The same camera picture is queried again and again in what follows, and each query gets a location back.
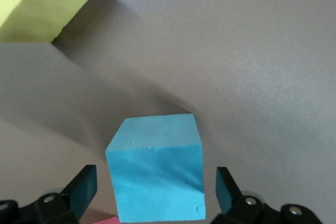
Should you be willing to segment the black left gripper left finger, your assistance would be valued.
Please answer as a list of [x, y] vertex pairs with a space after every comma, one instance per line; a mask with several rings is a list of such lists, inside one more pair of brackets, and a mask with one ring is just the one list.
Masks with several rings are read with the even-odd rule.
[[97, 193], [97, 167], [86, 165], [59, 193], [48, 193], [19, 207], [1, 201], [1, 223], [79, 223]]

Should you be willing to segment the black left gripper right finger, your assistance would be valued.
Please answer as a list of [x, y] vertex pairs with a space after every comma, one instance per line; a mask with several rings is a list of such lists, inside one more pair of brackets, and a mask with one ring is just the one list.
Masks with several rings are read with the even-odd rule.
[[212, 223], [322, 223], [307, 207], [286, 204], [276, 211], [255, 196], [243, 195], [226, 167], [217, 168], [215, 189], [222, 212]]

